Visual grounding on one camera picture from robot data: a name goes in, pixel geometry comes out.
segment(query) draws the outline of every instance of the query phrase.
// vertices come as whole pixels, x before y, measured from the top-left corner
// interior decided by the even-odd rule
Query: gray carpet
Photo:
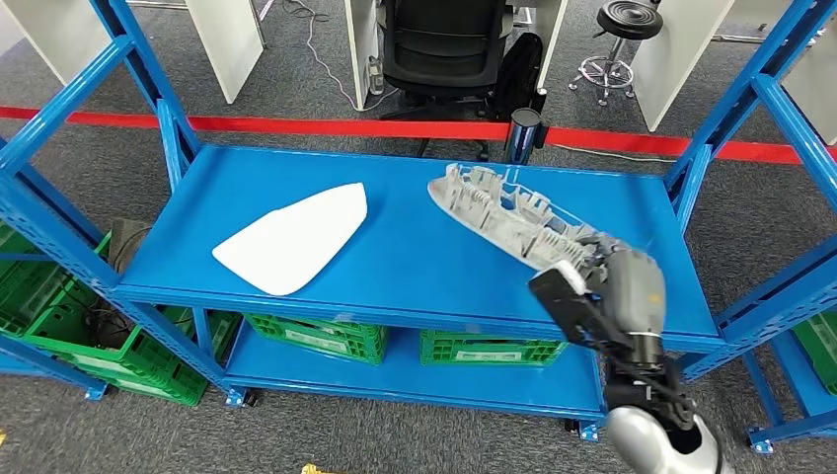
[[[571,93],[566,82],[586,56],[609,47],[595,33],[599,2],[570,3],[547,83],[546,117],[555,124],[644,131],[635,102],[618,98],[607,110],[592,91]],[[315,45],[338,77],[349,77],[345,23],[339,2],[312,0],[333,20],[318,24]],[[305,48],[307,23],[274,6],[264,29],[270,49],[236,104],[227,106],[187,16],[137,11],[137,16],[189,114],[283,118],[376,117],[392,98],[365,115],[354,112]],[[750,26],[724,26],[740,33]],[[690,135],[753,46],[712,44],[675,101],[659,133]],[[728,70],[729,74],[720,73]],[[0,104],[39,106],[57,80],[26,42],[0,56]],[[117,71],[85,104],[110,112],[146,112],[126,71]],[[20,122],[0,120],[0,136]],[[207,141],[322,150],[411,154],[416,140],[205,133]],[[737,138],[781,141],[764,114]],[[432,141],[428,156],[470,159],[472,143]],[[498,156],[498,147],[493,148]],[[569,153],[536,153],[538,164],[660,173],[662,164]],[[153,221],[168,197],[159,135],[154,130],[67,125],[46,144],[36,165],[98,225],[114,217]],[[837,219],[799,167],[719,162],[711,168],[688,231],[688,243],[713,310],[837,229]],[[759,351],[790,417],[793,399],[769,352]],[[782,443],[762,457],[746,446],[744,428],[765,422],[739,361],[689,390],[717,424],[738,472],[831,472],[830,440]],[[257,408],[230,410],[210,389],[190,409],[128,393],[85,403],[77,390],[48,380],[0,376],[2,472],[299,472],[306,462],[341,473],[627,472],[607,442],[581,442],[552,419],[399,403],[265,392]]]

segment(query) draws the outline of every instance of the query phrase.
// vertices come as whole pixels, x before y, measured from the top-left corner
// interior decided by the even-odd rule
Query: red floor tape
[[[0,107],[0,119],[31,119],[38,109]],[[288,118],[190,117],[191,126],[201,131],[234,131],[246,133],[290,133],[338,136],[379,136],[391,138],[440,138],[505,140],[508,125],[479,121],[381,121],[381,120],[298,120]],[[100,114],[76,112],[68,123],[156,128],[157,118],[151,115]],[[553,126],[547,144],[587,148],[621,153],[644,153],[676,157],[689,144],[688,138],[640,133],[586,130]],[[837,149],[829,148],[837,158]],[[789,145],[771,143],[729,142],[718,154],[722,160],[798,165],[799,158]]]

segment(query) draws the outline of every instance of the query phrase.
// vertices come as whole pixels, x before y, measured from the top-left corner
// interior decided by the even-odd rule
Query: chair backrest
[[[432,95],[487,91],[496,82],[505,0],[385,1],[390,83]]]

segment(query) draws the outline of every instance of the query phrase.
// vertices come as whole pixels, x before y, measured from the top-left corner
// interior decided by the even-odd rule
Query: stool seat
[[[605,32],[625,40],[648,40],[662,30],[662,17],[656,10],[631,0],[604,4],[596,21]]]

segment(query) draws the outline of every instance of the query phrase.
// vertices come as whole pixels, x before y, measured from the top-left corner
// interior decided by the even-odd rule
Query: blue shelf surface
[[[804,417],[837,410],[837,397],[822,386],[810,359],[792,331],[776,336],[770,345]]]
[[[534,272],[447,216],[427,194],[443,160],[204,145],[124,274],[136,301],[562,339],[529,293]],[[666,347],[723,344],[661,179],[489,165],[652,255],[666,278]],[[360,182],[368,215],[338,255],[283,298],[250,286],[211,250],[264,214]]]
[[[569,347],[548,367],[421,365],[419,331],[392,329],[371,365],[260,336],[243,324],[227,364],[234,385],[500,410],[577,420],[604,417],[595,354]]]
[[[17,360],[10,355],[0,354],[0,375],[35,375],[46,376],[40,370]]]

